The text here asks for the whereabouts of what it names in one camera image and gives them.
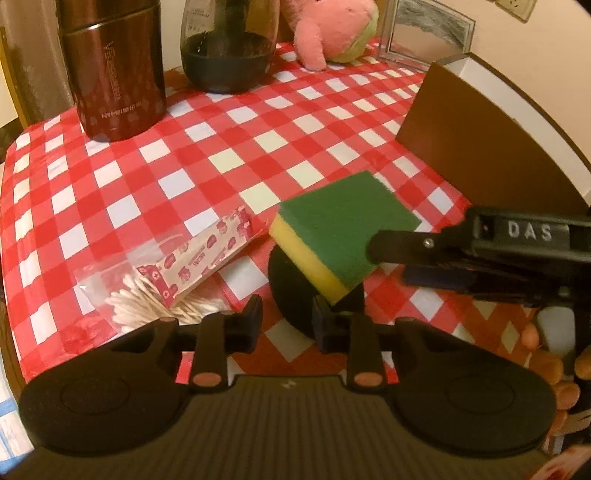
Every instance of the table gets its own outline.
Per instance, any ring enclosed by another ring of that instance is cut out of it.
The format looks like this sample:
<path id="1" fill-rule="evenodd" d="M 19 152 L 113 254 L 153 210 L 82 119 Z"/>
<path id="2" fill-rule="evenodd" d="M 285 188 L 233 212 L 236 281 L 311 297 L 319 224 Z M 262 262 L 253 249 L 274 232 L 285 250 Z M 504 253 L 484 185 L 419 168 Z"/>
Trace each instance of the table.
<path id="1" fill-rule="evenodd" d="M 395 140 L 423 74 L 374 53 L 372 45 L 353 64 L 314 73 L 301 68 L 291 44 L 279 44 L 265 85 L 237 96 L 195 92 L 172 72 L 166 117 L 123 142 L 89 141 L 73 109 L 28 128 L 8 151 L 0 200 L 2 270 L 25 379 L 115 334 L 73 273 L 170 229 L 194 235 L 239 205 L 270 222 L 281 200 L 362 170 L 421 219 L 419 230 L 459 222 L 467 200 Z M 321 355 L 275 307 L 266 276 L 272 246 L 269 237 L 254 242 L 214 275 L 234 309 L 253 293 L 264 299 L 256 351 L 234 355 L 230 369 L 340 372 L 344 357 Z M 383 265 L 365 282 L 376 322 L 414 316 L 527 360 L 518 337 L 530 310 L 407 287 L 401 269 Z M 384 360 L 394 381 L 392 359 Z"/>

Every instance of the dark liquid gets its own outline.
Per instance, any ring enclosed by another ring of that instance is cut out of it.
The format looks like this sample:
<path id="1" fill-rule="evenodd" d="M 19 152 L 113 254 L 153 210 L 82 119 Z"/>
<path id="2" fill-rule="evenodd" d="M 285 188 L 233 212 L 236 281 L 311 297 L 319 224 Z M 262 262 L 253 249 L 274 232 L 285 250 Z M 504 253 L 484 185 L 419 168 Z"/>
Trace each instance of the dark liquid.
<path id="1" fill-rule="evenodd" d="M 258 84 L 274 51 L 275 45 L 256 33 L 212 31 L 189 37 L 181 58 L 185 74 L 197 88 L 240 93 Z"/>

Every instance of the yellow sponge layer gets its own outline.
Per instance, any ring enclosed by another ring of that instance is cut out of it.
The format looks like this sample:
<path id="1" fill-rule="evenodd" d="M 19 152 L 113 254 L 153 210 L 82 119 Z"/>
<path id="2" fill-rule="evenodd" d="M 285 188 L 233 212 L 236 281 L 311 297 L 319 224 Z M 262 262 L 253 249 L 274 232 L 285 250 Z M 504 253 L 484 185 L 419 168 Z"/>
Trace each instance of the yellow sponge layer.
<path id="1" fill-rule="evenodd" d="M 331 305 L 349 293 L 349 289 L 320 261 L 281 215 L 273 220 L 269 234 Z"/>

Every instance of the pink plush toy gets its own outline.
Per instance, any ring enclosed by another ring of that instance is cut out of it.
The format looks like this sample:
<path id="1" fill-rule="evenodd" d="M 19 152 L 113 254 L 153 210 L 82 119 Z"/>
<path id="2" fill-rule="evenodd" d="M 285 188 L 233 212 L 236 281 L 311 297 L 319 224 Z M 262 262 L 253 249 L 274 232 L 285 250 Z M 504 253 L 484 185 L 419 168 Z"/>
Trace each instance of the pink plush toy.
<path id="1" fill-rule="evenodd" d="M 375 35 L 374 0 L 281 0 L 294 31 L 294 47 L 309 70 L 324 70 L 326 60 L 347 63 L 359 57 Z"/>

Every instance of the dark red thermos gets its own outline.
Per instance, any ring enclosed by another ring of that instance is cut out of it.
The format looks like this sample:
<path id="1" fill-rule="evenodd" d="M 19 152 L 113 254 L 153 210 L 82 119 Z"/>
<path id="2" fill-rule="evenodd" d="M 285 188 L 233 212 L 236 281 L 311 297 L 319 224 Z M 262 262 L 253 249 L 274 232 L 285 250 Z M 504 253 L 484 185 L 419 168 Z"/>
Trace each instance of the dark red thermos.
<path id="1" fill-rule="evenodd" d="M 89 138 L 118 141 L 165 113 L 159 0 L 56 0 L 74 104 Z"/>

